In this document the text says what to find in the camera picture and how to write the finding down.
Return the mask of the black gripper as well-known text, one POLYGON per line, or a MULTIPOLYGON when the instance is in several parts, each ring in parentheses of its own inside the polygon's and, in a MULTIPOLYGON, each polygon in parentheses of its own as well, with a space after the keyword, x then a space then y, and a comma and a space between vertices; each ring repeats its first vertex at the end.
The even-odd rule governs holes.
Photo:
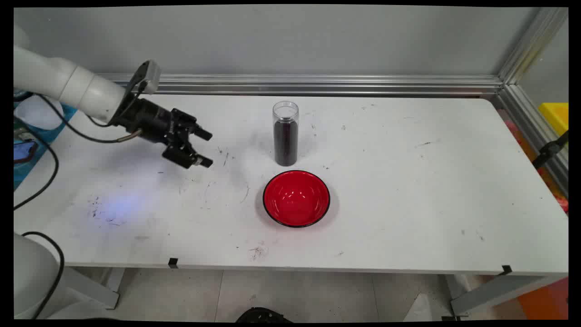
POLYGON ((174 142, 168 136, 171 125, 174 123, 174 132, 193 134, 205 141, 212 138, 212 134, 197 123, 197 118, 173 108, 168 110, 147 99, 126 97, 122 100, 113 116, 113 125, 122 126, 129 133, 141 130, 139 137, 156 144, 166 145, 162 157, 185 169, 191 166, 209 168, 213 160, 198 154, 189 143, 174 142))

